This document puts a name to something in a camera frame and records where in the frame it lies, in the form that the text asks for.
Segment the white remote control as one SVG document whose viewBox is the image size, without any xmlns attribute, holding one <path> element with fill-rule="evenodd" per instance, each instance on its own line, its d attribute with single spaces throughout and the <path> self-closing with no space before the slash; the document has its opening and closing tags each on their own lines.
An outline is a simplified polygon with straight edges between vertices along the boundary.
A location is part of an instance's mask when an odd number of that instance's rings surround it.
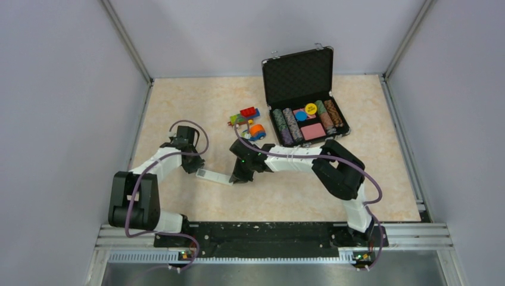
<svg viewBox="0 0 505 286">
<path fill-rule="evenodd" d="M 196 172 L 196 177 L 200 179 L 205 179 L 207 181 L 215 182 L 218 184 L 233 185 L 233 183 L 230 181 L 231 179 L 230 175 L 225 175 L 222 173 L 217 173 L 206 169 L 198 169 Z"/>
</svg>

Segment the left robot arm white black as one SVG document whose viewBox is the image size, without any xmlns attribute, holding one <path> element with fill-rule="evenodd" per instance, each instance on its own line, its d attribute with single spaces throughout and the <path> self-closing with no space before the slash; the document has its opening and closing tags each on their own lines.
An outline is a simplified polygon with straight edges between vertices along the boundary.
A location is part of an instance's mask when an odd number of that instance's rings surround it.
<svg viewBox="0 0 505 286">
<path fill-rule="evenodd" d="M 197 129 L 178 126 L 169 142 L 160 145 L 151 158 L 132 170 L 117 172 L 108 210 L 110 226 L 167 232 L 176 246 L 186 245 L 191 239 L 191 230 L 183 225 L 186 217 L 161 210 L 159 187 L 180 167 L 193 174 L 204 166 L 205 160 L 196 149 L 199 138 Z"/>
</svg>

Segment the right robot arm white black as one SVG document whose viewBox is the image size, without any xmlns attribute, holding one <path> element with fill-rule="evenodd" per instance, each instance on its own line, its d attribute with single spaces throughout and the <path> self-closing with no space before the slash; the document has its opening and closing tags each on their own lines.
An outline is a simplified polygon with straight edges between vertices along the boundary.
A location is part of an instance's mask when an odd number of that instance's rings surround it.
<svg viewBox="0 0 505 286">
<path fill-rule="evenodd" d="M 265 144 L 259 148 L 237 139 L 230 151 L 236 156 L 230 183 L 251 182 L 255 173 L 263 172 L 313 174 L 331 195 L 342 201 L 350 240 L 356 245 L 366 245 L 373 238 L 372 217 L 364 207 L 365 166 L 341 144 L 328 140 L 320 147 Z"/>
</svg>

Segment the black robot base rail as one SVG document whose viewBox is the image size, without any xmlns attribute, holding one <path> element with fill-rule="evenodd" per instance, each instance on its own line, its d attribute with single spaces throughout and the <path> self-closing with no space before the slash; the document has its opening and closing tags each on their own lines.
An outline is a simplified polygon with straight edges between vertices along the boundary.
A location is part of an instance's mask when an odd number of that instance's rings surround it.
<svg viewBox="0 0 505 286">
<path fill-rule="evenodd" d="M 155 247 L 200 245 L 202 258 L 328 258 L 345 247 L 373 250 L 389 245 L 384 227 L 364 234 L 334 222 L 192 222 L 183 230 L 192 238 L 158 235 Z"/>
</svg>

